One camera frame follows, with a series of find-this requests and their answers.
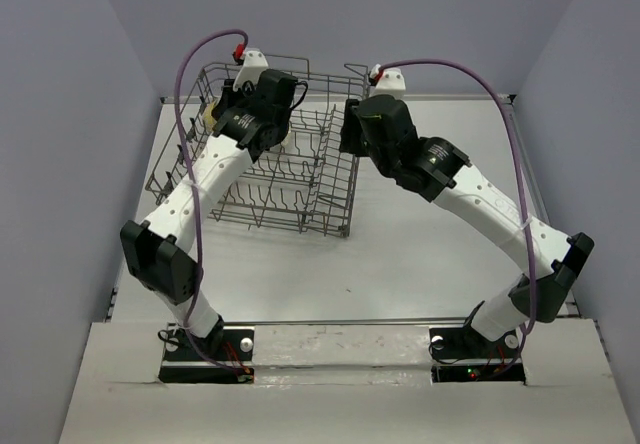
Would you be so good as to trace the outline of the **grey wire dish rack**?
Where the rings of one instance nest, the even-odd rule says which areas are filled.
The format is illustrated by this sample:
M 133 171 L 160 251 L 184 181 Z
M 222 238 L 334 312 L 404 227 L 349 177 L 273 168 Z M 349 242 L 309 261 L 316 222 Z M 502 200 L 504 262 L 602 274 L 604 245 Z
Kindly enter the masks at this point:
M 210 217 L 251 227 L 319 232 L 346 238 L 350 234 L 359 158 L 339 151 L 345 102 L 368 96 L 365 65 L 347 63 L 342 74 L 313 70 L 308 59 L 267 54 L 273 68 L 305 81 L 309 91 L 293 111 L 290 134 L 266 151 L 217 203 Z M 211 62 L 198 73 L 182 106 L 190 154 L 204 148 L 204 113 L 223 85 L 231 84 L 240 66 Z M 186 175 L 175 123 L 158 130 L 145 197 L 155 205 L 169 196 Z

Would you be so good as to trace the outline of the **blue yellow sun bowl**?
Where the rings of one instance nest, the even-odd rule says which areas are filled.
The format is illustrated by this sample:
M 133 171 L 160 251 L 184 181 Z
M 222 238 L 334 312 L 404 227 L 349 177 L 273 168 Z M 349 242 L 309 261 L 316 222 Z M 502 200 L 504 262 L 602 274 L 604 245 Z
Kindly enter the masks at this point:
M 202 111 L 201 121 L 207 133 L 212 133 L 216 126 L 217 119 L 214 117 L 214 111 L 217 105 L 218 105 L 217 101 L 212 101 Z

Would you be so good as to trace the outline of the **leaf flower pattern bowl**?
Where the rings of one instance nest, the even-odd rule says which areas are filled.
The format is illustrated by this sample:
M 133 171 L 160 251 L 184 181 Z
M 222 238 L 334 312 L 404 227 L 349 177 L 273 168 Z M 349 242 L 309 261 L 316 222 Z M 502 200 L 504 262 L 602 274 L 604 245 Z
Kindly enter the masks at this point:
M 292 141 L 292 136 L 293 136 L 293 132 L 291 130 L 288 130 L 288 132 L 286 133 L 282 141 L 279 143 L 279 145 L 281 147 L 289 146 Z

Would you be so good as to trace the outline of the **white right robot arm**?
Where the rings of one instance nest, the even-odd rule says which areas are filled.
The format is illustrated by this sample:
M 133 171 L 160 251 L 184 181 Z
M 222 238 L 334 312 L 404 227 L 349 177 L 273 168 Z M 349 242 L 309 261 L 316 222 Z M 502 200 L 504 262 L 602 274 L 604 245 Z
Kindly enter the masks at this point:
M 445 347 L 481 357 L 518 327 L 556 319 L 594 249 L 592 238 L 522 218 L 454 144 L 419 136 L 405 102 L 391 95 L 346 100 L 340 150 L 369 158 L 382 176 L 456 215 L 521 270 L 511 287 L 471 311 Z

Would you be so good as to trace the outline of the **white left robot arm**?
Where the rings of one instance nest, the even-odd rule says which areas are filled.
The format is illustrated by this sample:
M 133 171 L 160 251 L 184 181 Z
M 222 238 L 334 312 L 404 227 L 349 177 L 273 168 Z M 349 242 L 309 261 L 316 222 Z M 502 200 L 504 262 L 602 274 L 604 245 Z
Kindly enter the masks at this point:
M 256 83 L 223 89 L 210 110 L 204 148 L 186 155 L 186 174 L 141 222 L 127 221 L 120 239 L 127 269 L 171 311 L 195 356 L 220 350 L 224 320 L 201 291 L 202 224 L 229 187 L 289 131 L 302 81 L 267 69 Z

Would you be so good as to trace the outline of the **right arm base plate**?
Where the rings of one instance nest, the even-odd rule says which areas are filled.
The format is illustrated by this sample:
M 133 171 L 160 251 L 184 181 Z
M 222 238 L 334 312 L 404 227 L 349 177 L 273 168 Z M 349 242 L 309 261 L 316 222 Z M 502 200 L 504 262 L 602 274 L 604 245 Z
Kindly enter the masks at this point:
M 434 384 L 526 383 L 516 331 L 507 332 L 496 342 L 480 340 L 479 344 L 465 343 L 462 340 L 465 331 L 462 327 L 429 329 L 428 352 Z

